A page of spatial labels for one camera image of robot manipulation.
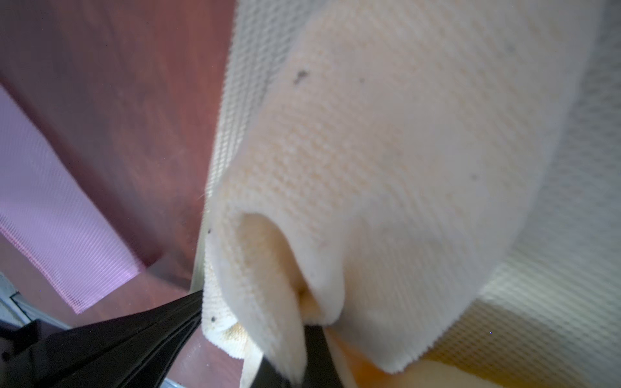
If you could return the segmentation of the yellow cleaning cloth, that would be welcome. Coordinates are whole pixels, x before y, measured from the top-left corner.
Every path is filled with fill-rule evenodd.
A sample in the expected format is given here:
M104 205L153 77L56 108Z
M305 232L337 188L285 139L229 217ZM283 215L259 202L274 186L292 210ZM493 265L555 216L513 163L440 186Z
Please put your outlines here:
M211 201L204 336L295 382L308 325L408 368L517 239L604 7L323 5Z

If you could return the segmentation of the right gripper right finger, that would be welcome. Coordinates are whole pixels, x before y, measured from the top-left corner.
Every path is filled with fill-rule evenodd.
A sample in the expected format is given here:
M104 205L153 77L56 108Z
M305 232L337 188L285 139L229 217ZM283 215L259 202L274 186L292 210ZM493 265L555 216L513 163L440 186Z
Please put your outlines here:
M303 388L343 388L321 326L306 326L307 368Z

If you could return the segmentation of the pink document bag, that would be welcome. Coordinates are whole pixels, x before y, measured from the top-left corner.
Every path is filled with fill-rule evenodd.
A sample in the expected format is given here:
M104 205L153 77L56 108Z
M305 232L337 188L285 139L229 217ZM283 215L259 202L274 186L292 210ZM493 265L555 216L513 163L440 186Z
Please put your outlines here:
M77 314L146 268L5 89L1 232Z

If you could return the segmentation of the yellow document bag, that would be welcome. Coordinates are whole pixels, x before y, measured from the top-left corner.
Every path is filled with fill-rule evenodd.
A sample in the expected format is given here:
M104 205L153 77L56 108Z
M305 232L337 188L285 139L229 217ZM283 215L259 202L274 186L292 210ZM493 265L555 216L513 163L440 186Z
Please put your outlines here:
M203 302L213 196L302 30L327 2L236 6L192 279ZM506 257L462 315L399 373L375 368L321 327L344 387L619 386L620 4L602 2L577 96ZM263 358L233 358L243 362L240 386L249 387Z

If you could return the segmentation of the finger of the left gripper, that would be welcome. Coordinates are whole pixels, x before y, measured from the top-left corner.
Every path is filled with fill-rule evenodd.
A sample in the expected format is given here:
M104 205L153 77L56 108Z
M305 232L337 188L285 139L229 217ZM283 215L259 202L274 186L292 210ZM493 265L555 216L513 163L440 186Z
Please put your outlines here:
M202 321L202 292L134 315L62 330L1 325L3 387L160 387Z

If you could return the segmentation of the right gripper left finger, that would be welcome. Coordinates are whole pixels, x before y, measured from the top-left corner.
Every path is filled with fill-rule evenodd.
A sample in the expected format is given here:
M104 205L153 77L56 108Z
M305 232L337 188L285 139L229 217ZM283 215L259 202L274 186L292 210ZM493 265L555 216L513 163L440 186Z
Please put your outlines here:
M291 388L291 383L263 358L250 388Z

